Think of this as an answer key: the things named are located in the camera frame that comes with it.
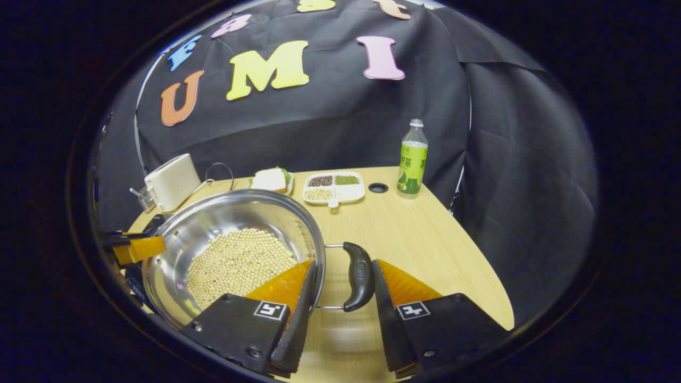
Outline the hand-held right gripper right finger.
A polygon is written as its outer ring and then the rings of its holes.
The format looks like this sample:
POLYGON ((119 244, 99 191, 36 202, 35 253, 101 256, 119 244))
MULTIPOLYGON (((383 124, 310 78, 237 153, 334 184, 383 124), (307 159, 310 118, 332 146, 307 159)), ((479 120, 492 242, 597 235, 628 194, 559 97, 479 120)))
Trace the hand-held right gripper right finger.
POLYGON ((374 260, 373 270, 385 359, 397 378, 460 368, 508 334, 463 293, 438 293, 384 260, 374 260))

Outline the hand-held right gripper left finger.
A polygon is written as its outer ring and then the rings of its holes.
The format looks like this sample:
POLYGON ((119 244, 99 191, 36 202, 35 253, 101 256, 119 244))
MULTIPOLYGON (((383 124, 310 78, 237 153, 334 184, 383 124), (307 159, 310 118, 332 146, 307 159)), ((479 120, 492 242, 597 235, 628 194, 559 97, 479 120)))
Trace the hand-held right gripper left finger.
POLYGON ((305 344, 315 268, 314 260, 307 260, 247 297, 224 294, 181 332, 238 366, 289 377, 305 344))

